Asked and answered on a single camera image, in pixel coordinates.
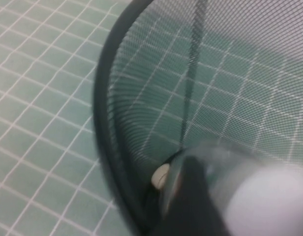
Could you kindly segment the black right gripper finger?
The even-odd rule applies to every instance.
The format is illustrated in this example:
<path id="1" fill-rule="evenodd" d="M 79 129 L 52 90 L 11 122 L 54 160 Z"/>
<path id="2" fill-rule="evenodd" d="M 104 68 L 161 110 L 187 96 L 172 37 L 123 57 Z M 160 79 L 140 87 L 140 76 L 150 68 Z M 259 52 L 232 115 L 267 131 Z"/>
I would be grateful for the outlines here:
<path id="1" fill-rule="evenodd" d="M 161 196 L 162 219 L 156 226 L 157 236 L 230 235 L 210 197 L 202 161 L 186 157 L 170 184 Z"/>

